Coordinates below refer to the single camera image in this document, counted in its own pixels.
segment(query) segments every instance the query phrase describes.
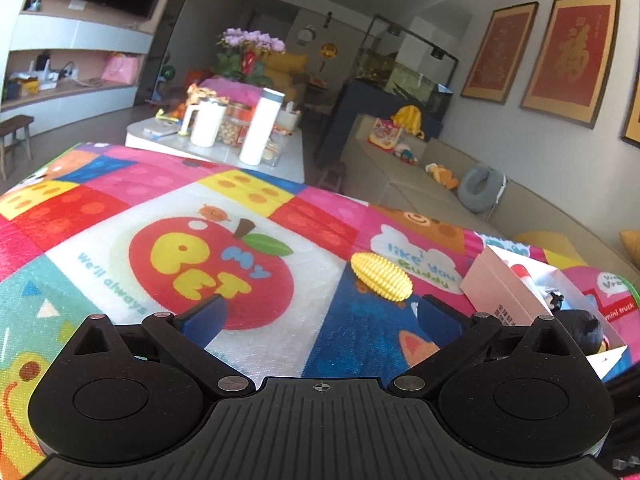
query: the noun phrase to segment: tv cabinet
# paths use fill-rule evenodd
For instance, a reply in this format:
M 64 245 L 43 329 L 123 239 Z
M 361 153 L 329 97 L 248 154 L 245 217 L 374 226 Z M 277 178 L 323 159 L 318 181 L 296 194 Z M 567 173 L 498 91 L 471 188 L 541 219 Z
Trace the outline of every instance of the tv cabinet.
M 153 16 L 146 20 L 91 3 L 84 10 L 72 10 L 70 0 L 42 0 L 42 12 L 29 12 L 23 10 L 26 1 L 0 0 L 0 29 L 5 31 L 0 35 L 0 90 L 8 73 L 26 69 L 28 59 L 43 50 L 51 51 L 52 68 L 62 67 L 60 59 L 81 59 L 79 80 L 99 77 L 109 52 L 138 56 L 141 72 L 167 3 L 158 0 Z M 30 133 L 40 134 L 131 107 L 137 89 L 137 81 L 132 85 L 104 82 L 99 88 L 61 81 L 55 90 L 2 102 L 0 121 L 20 114 L 33 116 Z

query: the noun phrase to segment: yellow plush toy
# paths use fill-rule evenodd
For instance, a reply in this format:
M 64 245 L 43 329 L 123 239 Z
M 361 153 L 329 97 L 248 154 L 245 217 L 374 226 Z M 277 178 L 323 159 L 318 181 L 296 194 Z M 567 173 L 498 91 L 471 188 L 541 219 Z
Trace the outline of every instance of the yellow plush toy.
M 398 128 L 402 128 L 407 133 L 424 140 L 424 132 L 420 129 L 422 112 L 418 107 L 413 105 L 404 106 L 395 115 L 391 116 L 391 120 Z
M 424 169 L 438 184 L 442 184 L 447 189 L 456 189 L 460 184 L 460 181 L 453 177 L 451 171 L 441 164 L 430 164 Z

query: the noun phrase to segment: floor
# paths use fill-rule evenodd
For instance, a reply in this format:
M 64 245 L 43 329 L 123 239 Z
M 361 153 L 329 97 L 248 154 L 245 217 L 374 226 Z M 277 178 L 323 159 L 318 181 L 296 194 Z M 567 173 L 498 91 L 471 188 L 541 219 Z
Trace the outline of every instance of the floor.
M 24 144 L 8 156 L 7 181 L 0 182 L 0 194 L 7 192 L 21 180 L 56 158 L 60 153 L 78 142 L 109 142 L 124 144 L 127 125 L 152 117 L 155 109 L 148 105 L 127 108 L 98 117 L 68 124 L 31 138 L 29 160 Z M 320 123 L 314 118 L 305 118 L 301 123 L 303 131 L 303 157 L 305 165 L 305 183 L 314 186 L 322 172 L 313 164 L 313 153 L 320 140 Z

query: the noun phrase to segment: red framed picture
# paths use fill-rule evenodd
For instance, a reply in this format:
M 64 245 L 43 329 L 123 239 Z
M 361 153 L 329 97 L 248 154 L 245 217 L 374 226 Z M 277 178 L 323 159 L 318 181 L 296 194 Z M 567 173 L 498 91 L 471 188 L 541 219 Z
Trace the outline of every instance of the red framed picture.
M 504 104 L 520 66 L 538 2 L 494 10 L 462 97 Z
M 522 108 L 595 126 L 609 78 L 620 0 L 554 0 Z
M 622 140 L 640 148 L 640 62 L 638 62 L 638 75 L 636 76 L 634 95 L 629 105 L 625 130 L 622 132 Z

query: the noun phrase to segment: purple flowers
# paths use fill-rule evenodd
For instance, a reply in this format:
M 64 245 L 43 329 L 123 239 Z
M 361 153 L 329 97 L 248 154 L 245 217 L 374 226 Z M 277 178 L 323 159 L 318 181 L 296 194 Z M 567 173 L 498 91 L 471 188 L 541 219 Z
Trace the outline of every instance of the purple flowers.
M 259 30 L 249 32 L 241 28 L 228 28 L 221 36 L 220 43 L 233 48 L 253 48 L 263 52 L 284 52 L 284 41 L 272 38 L 269 34 L 263 34 Z

